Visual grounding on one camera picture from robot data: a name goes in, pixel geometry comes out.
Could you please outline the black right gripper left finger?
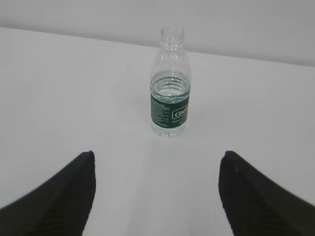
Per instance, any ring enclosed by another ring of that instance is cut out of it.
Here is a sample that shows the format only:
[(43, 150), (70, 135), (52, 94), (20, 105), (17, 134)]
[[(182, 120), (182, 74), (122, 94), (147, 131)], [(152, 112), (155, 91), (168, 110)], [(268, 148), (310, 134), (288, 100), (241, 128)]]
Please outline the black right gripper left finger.
[(42, 185), (2, 207), (0, 234), (81, 236), (95, 192), (95, 156), (83, 152)]

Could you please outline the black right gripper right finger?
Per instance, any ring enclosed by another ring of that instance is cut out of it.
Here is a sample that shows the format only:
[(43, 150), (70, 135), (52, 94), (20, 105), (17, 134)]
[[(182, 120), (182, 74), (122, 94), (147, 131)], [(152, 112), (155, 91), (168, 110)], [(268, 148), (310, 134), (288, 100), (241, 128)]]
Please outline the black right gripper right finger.
[(235, 236), (313, 236), (315, 207), (233, 151), (220, 162), (219, 195)]

